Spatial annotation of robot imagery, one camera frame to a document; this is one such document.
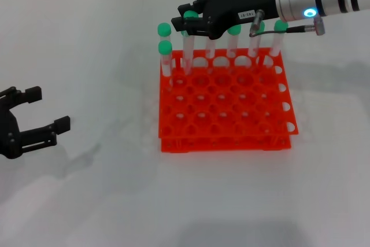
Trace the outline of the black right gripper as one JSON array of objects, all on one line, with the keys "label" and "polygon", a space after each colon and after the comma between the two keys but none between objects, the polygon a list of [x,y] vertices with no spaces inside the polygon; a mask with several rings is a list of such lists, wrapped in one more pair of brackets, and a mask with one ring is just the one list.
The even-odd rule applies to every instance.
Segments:
[{"label": "black right gripper", "polygon": [[175,17],[171,23],[177,32],[218,39],[235,25],[251,23],[258,10],[264,19],[279,17],[275,0],[196,0],[180,5],[178,11],[182,16],[188,11],[202,14],[202,19]]}]

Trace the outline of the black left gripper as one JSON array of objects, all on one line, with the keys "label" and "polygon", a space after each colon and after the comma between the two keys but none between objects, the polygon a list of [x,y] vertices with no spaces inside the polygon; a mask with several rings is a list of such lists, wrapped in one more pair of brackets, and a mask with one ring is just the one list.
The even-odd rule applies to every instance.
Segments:
[{"label": "black left gripper", "polygon": [[20,132],[17,120],[10,111],[10,106],[30,104],[41,99],[42,89],[39,86],[26,89],[25,92],[14,86],[1,91],[1,154],[6,158],[20,157],[21,147],[22,151],[34,151],[55,146],[57,135],[71,129],[71,118],[65,116],[44,127]]}]

